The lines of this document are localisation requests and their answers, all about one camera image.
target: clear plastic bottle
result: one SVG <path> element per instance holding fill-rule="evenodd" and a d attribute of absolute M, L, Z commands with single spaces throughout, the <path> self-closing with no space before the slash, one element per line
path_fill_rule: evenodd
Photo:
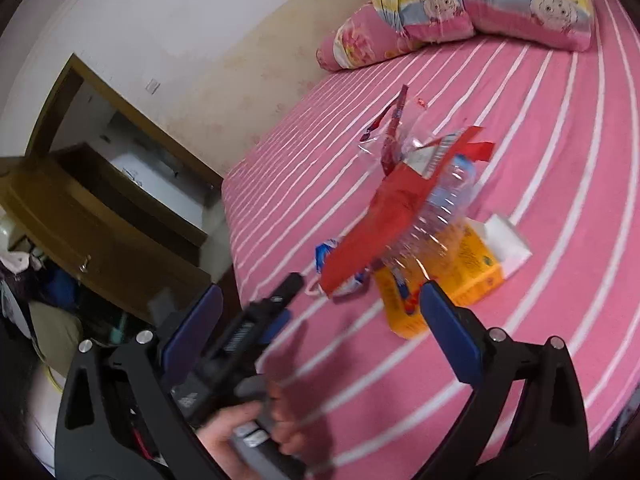
<path fill-rule="evenodd" d="M 409 314 L 415 309 L 420 286 L 426 280 L 438 280 L 449 269 L 462 239 L 475 182 L 473 163 L 456 155 L 440 174 L 412 227 L 381 258 L 396 280 L 401 299 L 409 303 Z"/>

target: gray controller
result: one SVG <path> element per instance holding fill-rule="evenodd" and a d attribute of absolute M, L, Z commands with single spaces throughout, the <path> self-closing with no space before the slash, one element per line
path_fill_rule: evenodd
<path fill-rule="evenodd" d="M 235 394 L 242 402 L 260 400 L 264 408 L 258 418 L 236 428 L 231 437 L 235 450 L 262 480 L 302 480 L 306 466 L 296 457 L 280 452 L 271 439 L 275 421 L 271 418 L 271 399 L 264 376 L 249 377 L 236 386 Z"/>

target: wooden furniture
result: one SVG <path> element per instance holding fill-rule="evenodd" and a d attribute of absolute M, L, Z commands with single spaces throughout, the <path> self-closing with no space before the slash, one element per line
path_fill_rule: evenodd
<path fill-rule="evenodd" d="M 40 113 L 24 158 L 4 166 L 0 205 L 62 269 L 122 310 L 151 322 L 168 290 L 178 309 L 210 284 L 197 267 L 206 234 L 142 191 L 87 146 L 49 153 L 83 82 L 213 189 L 222 179 L 109 88 L 76 56 Z"/>
<path fill-rule="evenodd" d="M 0 204 L 46 254 L 122 310 L 151 321 L 163 290 L 178 309 L 195 302 L 209 275 L 143 234 L 46 158 L 0 179 Z"/>

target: snack package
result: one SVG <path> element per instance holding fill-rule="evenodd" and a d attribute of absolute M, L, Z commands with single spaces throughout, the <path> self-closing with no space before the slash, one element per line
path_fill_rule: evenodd
<path fill-rule="evenodd" d="M 339 244 L 338 240 L 333 238 L 321 243 L 316 246 L 316 272 L 318 275 L 322 272 L 322 268 L 324 267 L 324 261 L 326 260 L 329 253 L 331 253 Z M 353 276 L 351 276 L 348 280 L 346 280 L 339 288 L 334 290 L 334 298 L 339 296 L 347 296 L 349 294 L 353 294 L 354 292 L 360 290 L 365 280 L 367 279 L 367 271 L 361 270 L 360 272 L 356 272 Z M 305 293 L 309 296 L 322 296 L 324 291 L 318 284 L 318 278 L 314 279 L 307 286 Z"/>
<path fill-rule="evenodd" d="M 462 240 L 446 269 L 439 270 L 436 259 L 434 274 L 427 276 L 420 258 L 409 258 L 402 274 L 377 266 L 373 278 L 389 327 L 400 337 L 411 339 L 428 329 L 418 305 L 420 288 L 428 279 L 437 281 L 457 306 L 470 306 L 500 286 L 530 256 L 530 249 L 509 221 L 494 214 L 485 224 L 469 219 L 464 222 Z"/>

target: pink striped bedsheet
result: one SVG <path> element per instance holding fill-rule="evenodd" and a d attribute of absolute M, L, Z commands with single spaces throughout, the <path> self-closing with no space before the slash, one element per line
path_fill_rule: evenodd
<path fill-rule="evenodd" d="M 322 81 L 225 180 L 242 300 L 288 272 L 311 278 L 316 244 L 362 215 L 383 175 L 357 156 L 357 139 L 409 84 L 431 130 L 481 124 L 478 140 L 497 143 L 471 216 L 510 218 L 534 255 L 473 310 L 518 340 L 567 341 L 595 443 L 640 378 L 640 40 L 618 0 L 594 4 L 583 53 L 479 36 Z M 315 478 L 411 478 L 469 388 L 428 334 L 389 330 L 375 286 L 339 304 L 300 294 L 291 310 L 261 366 L 302 421 Z"/>

